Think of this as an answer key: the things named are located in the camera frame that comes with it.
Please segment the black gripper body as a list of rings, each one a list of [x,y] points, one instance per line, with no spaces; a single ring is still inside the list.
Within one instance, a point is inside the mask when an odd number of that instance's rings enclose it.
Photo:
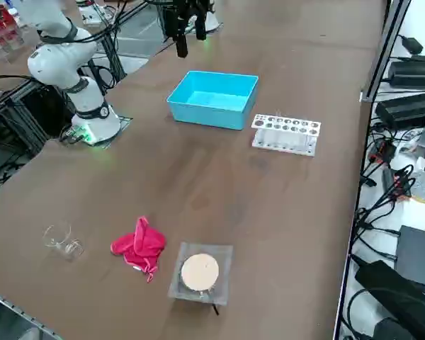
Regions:
[[[177,16],[205,15],[213,12],[213,3],[209,0],[173,0],[167,1],[165,6],[174,10]]]

